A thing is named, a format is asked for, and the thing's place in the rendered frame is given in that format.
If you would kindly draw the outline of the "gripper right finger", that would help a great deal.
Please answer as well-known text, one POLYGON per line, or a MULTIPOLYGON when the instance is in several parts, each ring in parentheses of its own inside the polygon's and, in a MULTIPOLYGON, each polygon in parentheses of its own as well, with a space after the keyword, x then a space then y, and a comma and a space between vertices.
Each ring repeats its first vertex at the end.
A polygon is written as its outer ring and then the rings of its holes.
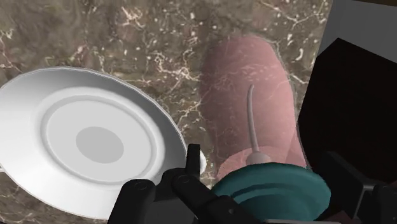
POLYGON ((350 218, 362 224, 397 224, 397 187, 366 177, 334 151, 323 153, 316 171, 350 218))

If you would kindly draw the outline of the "pink bottle with teal cap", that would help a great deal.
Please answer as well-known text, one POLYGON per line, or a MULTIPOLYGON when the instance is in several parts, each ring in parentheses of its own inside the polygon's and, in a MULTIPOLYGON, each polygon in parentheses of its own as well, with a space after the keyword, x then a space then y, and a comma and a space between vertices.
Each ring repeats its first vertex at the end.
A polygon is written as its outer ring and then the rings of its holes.
POLYGON ((331 192, 310 169, 293 91, 272 46, 254 35, 215 44, 205 58, 200 94, 216 154, 213 192, 260 221, 322 224, 331 192))

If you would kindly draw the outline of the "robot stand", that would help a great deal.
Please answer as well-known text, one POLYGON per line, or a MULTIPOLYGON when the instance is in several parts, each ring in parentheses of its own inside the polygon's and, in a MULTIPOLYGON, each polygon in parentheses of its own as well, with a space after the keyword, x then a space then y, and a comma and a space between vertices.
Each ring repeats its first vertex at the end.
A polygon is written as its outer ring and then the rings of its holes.
POLYGON ((397 63, 343 39, 316 59, 298 117, 313 167, 335 151, 365 176, 397 180, 397 63))

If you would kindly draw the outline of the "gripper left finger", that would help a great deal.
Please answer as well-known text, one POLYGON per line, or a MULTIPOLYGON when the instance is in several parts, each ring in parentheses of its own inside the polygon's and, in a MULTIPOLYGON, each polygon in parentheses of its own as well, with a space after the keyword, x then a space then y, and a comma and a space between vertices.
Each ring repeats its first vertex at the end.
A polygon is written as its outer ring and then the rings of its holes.
POLYGON ((260 224, 229 196, 217 196, 199 180, 200 146, 189 144, 184 168, 126 182, 107 224, 260 224))

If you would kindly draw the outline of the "white round plate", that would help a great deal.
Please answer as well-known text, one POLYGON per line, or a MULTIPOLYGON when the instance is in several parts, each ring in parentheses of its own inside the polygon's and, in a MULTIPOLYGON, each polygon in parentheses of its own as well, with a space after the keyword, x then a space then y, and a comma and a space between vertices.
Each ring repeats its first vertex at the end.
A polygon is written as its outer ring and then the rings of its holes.
POLYGON ((113 76, 50 67, 0 87, 0 167, 62 211, 105 220, 125 182, 159 183, 186 152, 171 116, 113 76))

